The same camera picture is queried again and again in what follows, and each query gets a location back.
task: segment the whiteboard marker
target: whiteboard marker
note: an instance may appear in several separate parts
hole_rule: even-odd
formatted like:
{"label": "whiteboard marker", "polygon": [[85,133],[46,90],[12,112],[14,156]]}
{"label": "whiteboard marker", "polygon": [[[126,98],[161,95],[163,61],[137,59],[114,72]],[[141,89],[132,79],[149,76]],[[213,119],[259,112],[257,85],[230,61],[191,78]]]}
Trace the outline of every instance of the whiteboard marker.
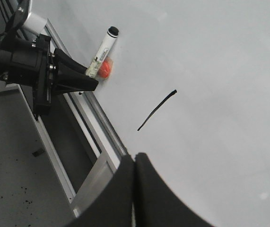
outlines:
{"label": "whiteboard marker", "polygon": [[108,29],[97,54],[95,55],[94,59],[92,60],[92,63],[90,64],[90,66],[86,71],[87,76],[91,78],[96,77],[98,70],[100,69],[105,58],[107,57],[107,54],[109,53],[114,42],[116,41],[118,33],[119,30],[113,26]]}

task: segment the black foam pad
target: black foam pad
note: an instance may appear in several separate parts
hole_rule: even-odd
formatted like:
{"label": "black foam pad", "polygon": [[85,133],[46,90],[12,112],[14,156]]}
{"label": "black foam pad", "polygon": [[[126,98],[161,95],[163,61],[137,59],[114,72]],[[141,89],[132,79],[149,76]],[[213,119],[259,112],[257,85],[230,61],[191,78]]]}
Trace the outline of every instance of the black foam pad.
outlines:
{"label": "black foam pad", "polygon": [[127,155],[94,203],[66,227],[130,227],[133,181],[134,161]]}
{"label": "black foam pad", "polygon": [[135,164],[137,227],[210,227],[168,188],[148,156],[139,153]]}

